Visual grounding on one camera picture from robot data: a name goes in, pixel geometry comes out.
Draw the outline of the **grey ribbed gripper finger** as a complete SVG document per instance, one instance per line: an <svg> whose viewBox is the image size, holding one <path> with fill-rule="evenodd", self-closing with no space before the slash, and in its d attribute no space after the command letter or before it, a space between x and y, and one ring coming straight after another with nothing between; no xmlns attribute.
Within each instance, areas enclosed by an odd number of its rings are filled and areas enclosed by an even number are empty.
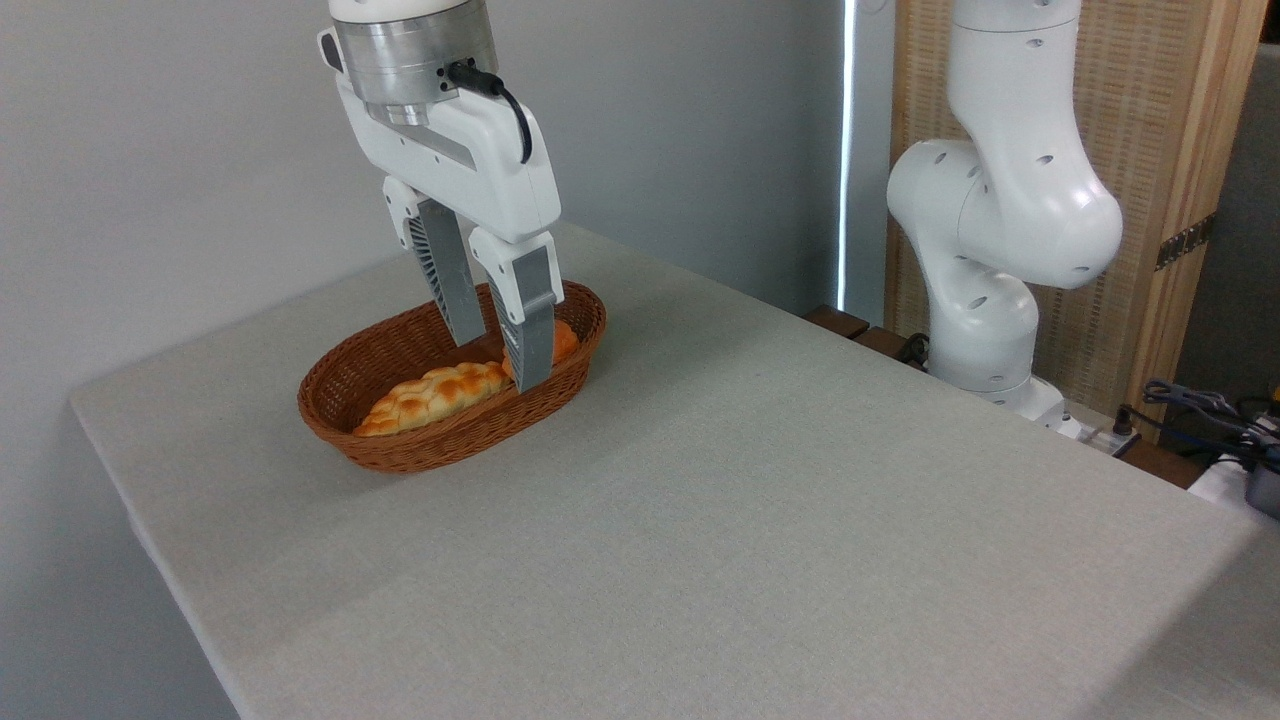
<svg viewBox="0 0 1280 720"><path fill-rule="evenodd" d="M556 306L564 301L553 236L508 243L476 228L468 242L492 287L511 374L529 391L552 374Z"/></svg>
<svg viewBox="0 0 1280 720"><path fill-rule="evenodd" d="M383 195L397 237L416 256L454 343L483 337L483 311L454 211L394 177L384 179Z"/></svg>

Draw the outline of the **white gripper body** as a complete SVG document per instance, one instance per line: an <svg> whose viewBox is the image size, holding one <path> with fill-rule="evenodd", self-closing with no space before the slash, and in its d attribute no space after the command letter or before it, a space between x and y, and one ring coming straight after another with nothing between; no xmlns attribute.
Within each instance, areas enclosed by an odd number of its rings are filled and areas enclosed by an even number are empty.
<svg viewBox="0 0 1280 720"><path fill-rule="evenodd" d="M317 42L375 168L508 243L559 219L540 128L498 78L488 28L328 28Z"/></svg>

